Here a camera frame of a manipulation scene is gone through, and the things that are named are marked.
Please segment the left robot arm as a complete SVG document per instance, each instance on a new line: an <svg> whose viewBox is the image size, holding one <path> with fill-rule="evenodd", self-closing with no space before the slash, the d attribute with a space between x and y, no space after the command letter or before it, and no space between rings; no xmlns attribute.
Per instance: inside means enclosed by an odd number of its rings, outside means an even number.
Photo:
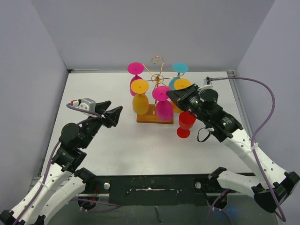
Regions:
<svg viewBox="0 0 300 225"><path fill-rule="evenodd" d="M41 225L46 215L41 211L54 195L60 184L69 176L81 178L79 188L89 193L95 188L93 173L79 169L87 156L86 149L102 126L117 126L123 107L109 110L111 101L96 103L89 98L73 100L67 108L82 112L87 119L78 123L68 123L61 130L47 162L44 175L30 192L11 210L4 210L0 220L6 225Z"/></svg>

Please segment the teal wine glass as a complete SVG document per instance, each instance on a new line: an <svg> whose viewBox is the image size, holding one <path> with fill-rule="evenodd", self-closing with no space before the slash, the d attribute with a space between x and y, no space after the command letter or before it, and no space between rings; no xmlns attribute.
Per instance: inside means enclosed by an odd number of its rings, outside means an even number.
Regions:
<svg viewBox="0 0 300 225"><path fill-rule="evenodd" d="M188 65L185 64L185 63L182 63L182 62L177 62L177 63L174 63L172 65L172 69L173 69L173 71L175 71L177 73L177 75L171 79L171 81L169 82L168 87L170 89L174 90L175 89L175 86L174 86L175 82L178 79L180 79L180 77L188 71Z"/></svg>

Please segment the magenta wine glass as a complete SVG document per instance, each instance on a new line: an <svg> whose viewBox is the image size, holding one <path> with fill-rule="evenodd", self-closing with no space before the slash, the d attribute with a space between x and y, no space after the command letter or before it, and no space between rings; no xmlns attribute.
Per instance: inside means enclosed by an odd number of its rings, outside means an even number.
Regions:
<svg viewBox="0 0 300 225"><path fill-rule="evenodd" d="M166 86L159 86L152 92L153 98L157 101L156 116L161 121L169 121L173 118L173 107L168 101L169 96L167 95L169 90L170 88Z"/></svg>
<svg viewBox="0 0 300 225"><path fill-rule="evenodd" d="M133 78L130 81L130 94L135 96L136 93L132 91L131 84L135 80L142 79L139 75L144 71L144 65L140 62L132 62L128 65L127 71L133 75Z"/></svg>

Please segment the yellow wine glass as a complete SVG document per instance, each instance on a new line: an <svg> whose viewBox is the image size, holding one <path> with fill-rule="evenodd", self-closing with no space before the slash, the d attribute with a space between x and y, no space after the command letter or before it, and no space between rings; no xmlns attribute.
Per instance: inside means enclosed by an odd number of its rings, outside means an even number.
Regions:
<svg viewBox="0 0 300 225"><path fill-rule="evenodd" d="M174 82L174 85L173 85L172 89L173 90L181 90L181 89L187 88L191 85L192 85L192 83L189 80L184 79L184 78L180 78L180 79L177 79ZM182 110L179 109L174 102L171 102L171 104L173 106L173 110L174 110L175 113L181 113L182 112Z"/></svg>
<svg viewBox="0 0 300 225"><path fill-rule="evenodd" d="M135 93L132 100L133 111L138 115L144 115L149 110L149 101L145 93L149 89L149 84L143 79L132 82L131 90Z"/></svg>

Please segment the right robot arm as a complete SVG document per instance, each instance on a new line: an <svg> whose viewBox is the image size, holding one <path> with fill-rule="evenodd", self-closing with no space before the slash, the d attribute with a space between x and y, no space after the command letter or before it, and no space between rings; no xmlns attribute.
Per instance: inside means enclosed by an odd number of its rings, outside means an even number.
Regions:
<svg viewBox="0 0 300 225"><path fill-rule="evenodd" d="M204 123L216 139L230 148L251 170L245 176L219 167L209 175L209 187L218 192L230 189L254 198L265 211L274 213L300 181L295 172L287 172L271 160L242 125L218 105L218 93L193 84L181 90L167 91L175 105Z"/></svg>

